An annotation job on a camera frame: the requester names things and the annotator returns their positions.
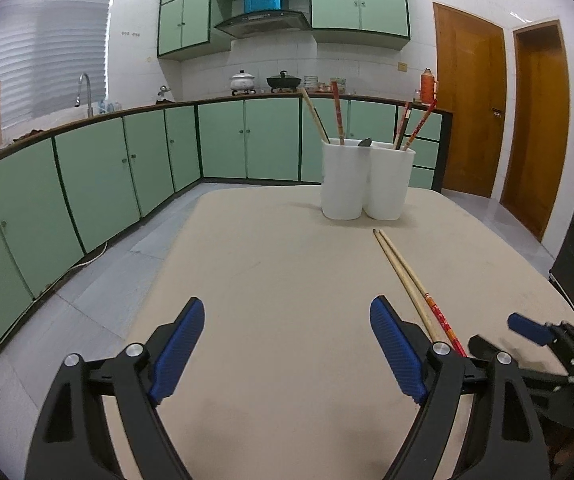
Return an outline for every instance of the gray floor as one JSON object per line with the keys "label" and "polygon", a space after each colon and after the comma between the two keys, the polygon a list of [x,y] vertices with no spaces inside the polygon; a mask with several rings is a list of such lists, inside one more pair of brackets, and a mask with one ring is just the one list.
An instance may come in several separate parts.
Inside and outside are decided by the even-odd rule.
{"label": "gray floor", "polygon": [[[200,184],[84,267],[27,321],[0,356],[0,468],[24,476],[39,407],[63,358],[115,355],[177,232],[197,199],[228,184]],[[546,275],[553,258],[507,210],[489,199],[446,191]]]}
{"label": "gray floor", "polygon": [[442,194],[475,216],[519,252],[540,274],[548,278],[554,257],[515,216],[495,200],[443,189]]}

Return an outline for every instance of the table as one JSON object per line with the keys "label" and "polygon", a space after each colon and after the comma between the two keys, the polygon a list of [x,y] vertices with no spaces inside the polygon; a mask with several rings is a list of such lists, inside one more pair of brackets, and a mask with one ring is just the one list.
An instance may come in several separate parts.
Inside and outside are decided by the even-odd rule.
{"label": "table", "polygon": [[[161,420],[195,480],[382,480],[418,407],[398,388],[369,325],[385,294],[422,326],[372,228],[383,228],[466,346],[481,334],[522,365],[562,372],[549,350],[510,332],[574,312],[478,219],[409,189],[393,222],[332,221],[319,186],[218,190],[179,232],[128,341],[144,342],[191,297],[205,329]],[[470,399],[461,400],[437,479],[449,478]],[[115,402],[107,418],[125,478],[139,478]]]}

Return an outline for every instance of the window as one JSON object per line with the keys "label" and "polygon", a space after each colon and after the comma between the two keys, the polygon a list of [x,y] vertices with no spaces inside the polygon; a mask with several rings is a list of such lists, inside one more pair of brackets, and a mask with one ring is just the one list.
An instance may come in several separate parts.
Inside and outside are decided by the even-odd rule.
{"label": "window", "polygon": [[106,96],[109,7],[110,0],[0,0],[3,128],[73,107],[83,72],[92,101]]}

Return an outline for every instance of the bottle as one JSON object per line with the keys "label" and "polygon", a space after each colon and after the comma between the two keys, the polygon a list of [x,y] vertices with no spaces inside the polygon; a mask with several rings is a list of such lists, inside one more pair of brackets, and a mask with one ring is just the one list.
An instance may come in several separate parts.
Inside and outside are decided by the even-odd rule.
{"label": "bottle", "polygon": [[433,76],[432,71],[428,68],[425,69],[420,76],[420,101],[423,104],[431,104],[436,95],[436,78]]}

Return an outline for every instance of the metal screw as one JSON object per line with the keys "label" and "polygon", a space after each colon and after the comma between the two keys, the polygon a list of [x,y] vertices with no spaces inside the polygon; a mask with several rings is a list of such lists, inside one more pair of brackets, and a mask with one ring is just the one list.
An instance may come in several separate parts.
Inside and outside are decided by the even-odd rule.
{"label": "metal screw", "polygon": [[433,344],[433,351],[436,352],[438,355],[447,355],[450,351],[449,345],[443,343],[442,341],[438,341],[438,343]]}
{"label": "metal screw", "polygon": [[144,348],[140,343],[133,343],[125,349],[125,353],[129,355],[129,357],[136,357],[142,354],[143,350]]}
{"label": "metal screw", "polygon": [[69,354],[65,357],[65,361],[63,361],[63,363],[65,366],[75,366],[78,364],[78,361],[80,361],[78,354]]}
{"label": "metal screw", "polygon": [[503,365],[508,365],[512,362],[512,357],[507,352],[498,352],[496,359],[498,359],[498,362]]}

